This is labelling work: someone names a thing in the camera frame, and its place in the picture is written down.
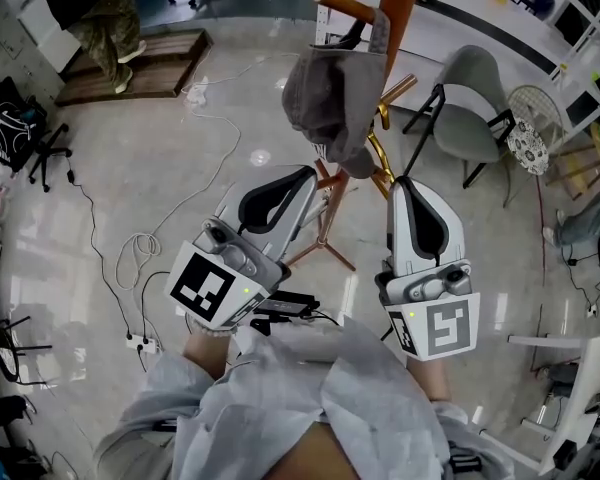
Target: wooden pallet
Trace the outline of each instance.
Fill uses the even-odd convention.
[[[147,49],[131,62],[129,88],[115,94],[111,82],[86,55],[80,55],[65,72],[67,83],[56,98],[64,107],[93,101],[135,98],[175,98],[209,45],[204,30],[144,38]]]

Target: marble floor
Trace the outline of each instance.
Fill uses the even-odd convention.
[[[210,188],[184,204],[161,227],[162,253],[143,268],[139,288],[152,272],[170,269],[182,241],[198,234],[203,218],[214,211],[232,182],[260,168],[250,161],[252,152],[268,151],[270,164],[311,164],[315,159],[313,148],[291,129],[280,104],[295,59],[277,55],[298,51],[299,44],[310,41],[311,27],[284,21],[281,33],[273,37],[266,34],[272,22],[260,23],[264,38],[252,37],[248,47],[237,45],[232,34],[210,31],[215,45],[196,80],[228,78],[249,64],[273,57],[236,80],[194,91],[190,99],[198,102],[195,108],[181,95],[93,103],[59,112],[58,119],[70,126],[68,142],[74,151],[71,163],[76,180],[95,202],[94,240],[105,257],[105,274],[114,284],[132,332],[142,332],[140,290],[132,293],[115,287],[114,264],[121,246],[133,233],[151,232],[177,202],[204,186],[237,139],[229,123],[196,117],[192,110],[230,119],[241,131],[240,142]],[[393,128],[380,130],[379,137],[394,169],[400,170],[416,139],[400,133],[408,119],[405,111],[393,109],[391,118]],[[18,436],[32,439],[48,457],[61,452],[80,478],[89,478],[93,448],[114,427],[144,372],[136,352],[126,347],[127,329],[120,309],[102,282],[99,259],[89,244],[89,203],[67,182],[67,168],[65,159],[52,160],[48,194],[39,185],[20,179],[4,223],[0,313],[12,320],[31,315],[31,324],[18,329],[18,340],[53,345],[51,353],[23,358],[23,377],[44,379],[48,387],[19,388],[37,406],[38,414],[33,427],[24,422],[14,425]],[[426,144],[412,174],[436,190],[462,219],[467,257],[473,264],[473,288],[482,294],[477,348],[449,360],[454,399],[476,429],[487,428],[504,441],[537,453],[542,442],[529,439],[518,423],[538,409],[548,386],[530,373],[531,349],[507,344],[507,336],[535,335],[538,330],[567,335],[600,332],[600,300],[598,319],[586,319],[584,297],[571,285],[555,249],[546,249],[543,274],[534,180],[524,184],[503,209],[501,168],[486,170],[474,186],[463,190],[460,161],[442,153],[433,141]],[[526,177],[514,170],[513,178],[517,187]],[[547,222],[553,221],[558,206],[576,209],[567,204],[561,189],[543,188],[542,199]],[[293,268],[283,288],[313,294],[334,317],[345,311],[382,335],[389,323],[373,277],[387,255],[385,212],[386,203],[370,181],[353,183],[330,242],[356,265],[357,272],[352,274],[329,254],[318,251]],[[309,225],[288,253],[303,249],[315,234],[315,225]],[[581,257],[593,250],[592,244],[582,244],[574,255]],[[133,260],[126,251],[120,269],[123,285],[132,281],[133,272]],[[590,296],[599,276],[595,259],[574,268],[576,282]],[[155,325],[148,333],[155,337],[157,331],[164,349],[178,353],[188,333],[182,317],[176,316],[163,296],[163,283],[164,277],[157,276],[145,293],[146,314]],[[397,350],[393,335],[387,344]],[[555,359],[539,352],[535,365]],[[147,367],[155,361],[155,356],[144,358]],[[6,385],[4,390],[14,391],[15,386]],[[557,409],[550,407],[547,424],[556,417]],[[58,462],[56,469],[61,473],[66,468]]]

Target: coat rack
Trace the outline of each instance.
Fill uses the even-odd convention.
[[[313,0],[315,3],[319,5],[324,5],[333,11],[342,12],[347,14],[357,20],[364,21],[368,24],[373,24],[375,20],[375,10],[368,5],[365,5],[356,0]],[[409,16],[411,15],[411,9],[415,4],[416,0],[380,0],[380,9],[386,14],[387,18],[389,18],[389,22],[391,24],[391,31],[389,33],[389,45],[387,47],[387,65],[385,69],[385,81],[391,72],[391,68],[393,67],[393,63],[395,61],[396,55],[398,53],[398,49],[400,47],[400,42],[402,41],[402,36],[404,35],[405,28],[407,27],[407,22],[409,21]],[[401,80],[394,87],[389,89],[381,98],[377,113],[380,114],[382,120],[382,126],[386,130],[389,128],[389,112],[388,107],[392,101],[402,95],[407,89],[413,87],[417,82],[415,76],[407,75],[403,80]],[[393,182],[393,172],[391,171],[391,167],[389,166],[389,161],[387,156],[380,144],[380,141],[375,135],[373,130],[373,123],[371,123],[371,128],[369,130],[369,134],[367,138],[371,142],[373,148],[378,154],[378,158],[380,159],[380,163],[382,165],[381,168],[376,168],[376,172],[372,175],[373,182],[376,184],[380,192],[387,197],[388,189],[385,185],[386,180]],[[316,249],[326,249],[329,251],[335,258],[342,263],[349,270],[355,272],[356,268],[353,264],[348,261],[342,254],[340,254],[336,249],[334,249],[329,244],[329,231],[331,230],[331,226],[333,225],[333,220],[335,219],[338,208],[340,207],[340,203],[344,198],[345,191],[347,189],[347,185],[349,183],[350,176],[341,168],[338,168],[338,171],[335,175],[329,176],[326,168],[322,164],[320,160],[316,161],[316,167],[318,172],[322,176],[322,179],[318,182],[318,189],[322,188],[331,188],[331,197],[329,198],[329,203],[327,204],[327,208],[324,214],[324,221],[319,219],[319,232],[316,241],[307,247],[304,251],[300,252],[293,258],[291,258],[287,265],[291,266],[300,259],[304,258],[310,252]]]

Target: power strip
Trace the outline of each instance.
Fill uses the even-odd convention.
[[[160,349],[158,348],[158,343],[153,338],[145,338],[142,336],[138,336],[137,334],[131,334],[131,337],[126,340],[127,347],[132,348],[133,350],[138,350],[138,346],[142,347],[140,352],[147,352],[148,354],[157,354]]]

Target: desk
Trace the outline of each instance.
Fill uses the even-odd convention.
[[[564,336],[548,336],[546,338],[529,338],[526,336],[509,336],[509,343],[532,347],[577,348],[580,349],[580,364],[573,384],[571,396],[563,411],[558,428],[550,429],[524,419],[522,425],[530,430],[550,437],[547,449],[540,460],[528,457],[513,448],[501,443],[486,432],[481,432],[485,439],[502,449],[511,458],[525,464],[538,472],[539,476],[555,468],[554,454],[566,440],[576,443],[578,450],[587,443],[591,431],[598,419],[597,414],[584,414],[591,398],[600,393],[600,336],[595,338],[572,338]]]

